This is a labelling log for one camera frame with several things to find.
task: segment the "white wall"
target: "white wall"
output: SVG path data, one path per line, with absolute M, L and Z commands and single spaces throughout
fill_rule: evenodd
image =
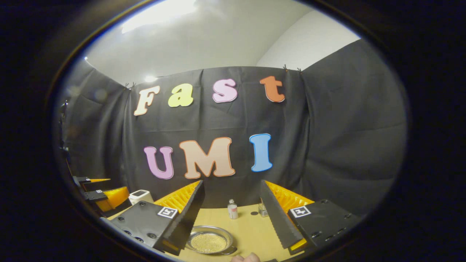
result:
M 257 62 L 257 66 L 304 70 L 360 39 L 345 26 L 314 10 L 293 24 Z

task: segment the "white container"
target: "white container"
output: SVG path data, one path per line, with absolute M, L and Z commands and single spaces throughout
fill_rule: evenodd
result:
M 228 203 L 228 215 L 231 219 L 238 218 L 238 205 L 234 202 L 233 199 L 230 199 L 230 203 Z
M 147 190 L 138 190 L 136 192 L 133 192 L 130 194 L 129 199 L 132 205 L 138 203 L 141 200 L 149 203 L 154 203 L 151 193 Z

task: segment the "small glass bottle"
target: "small glass bottle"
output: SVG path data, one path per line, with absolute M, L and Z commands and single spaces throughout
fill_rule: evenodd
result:
M 233 199 L 230 199 L 230 203 L 228 203 L 228 215 L 231 219 L 238 218 L 238 205 L 234 202 Z

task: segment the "hand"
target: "hand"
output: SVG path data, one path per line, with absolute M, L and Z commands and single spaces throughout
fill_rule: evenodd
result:
M 236 256 L 234 256 L 232 258 L 232 260 L 230 262 L 260 262 L 260 259 L 256 254 L 251 253 L 246 258 L 244 258 L 244 257 L 242 257 L 240 255 L 236 255 Z

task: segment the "yellow letter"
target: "yellow letter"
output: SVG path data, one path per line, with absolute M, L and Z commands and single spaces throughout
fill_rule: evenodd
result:
M 147 106 L 150 106 L 152 104 L 152 100 L 154 100 L 154 94 L 158 94 L 159 91 L 159 86 L 154 86 L 148 89 L 141 90 L 139 92 L 139 102 L 137 103 L 137 108 L 136 111 L 134 111 L 134 115 L 140 116 L 147 113 L 147 108 L 145 107 L 145 104 L 147 103 Z
M 204 173 L 210 176 L 213 164 L 216 169 L 213 175 L 216 177 L 226 177 L 235 174 L 235 170 L 230 163 L 230 144 L 231 138 L 216 138 L 212 141 L 209 154 L 202 150 L 199 144 L 194 140 L 179 143 L 179 147 L 185 151 L 187 179 L 196 179 L 201 177 L 201 173 L 196 171 L 196 165 Z
M 193 102 L 192 95 L 192 85 L 190 84 L 181 84 L 176 86 L 171 93 L 173 94 L 168 99 L 168 105 L 170 107 L 177 106 L 188 106 Z

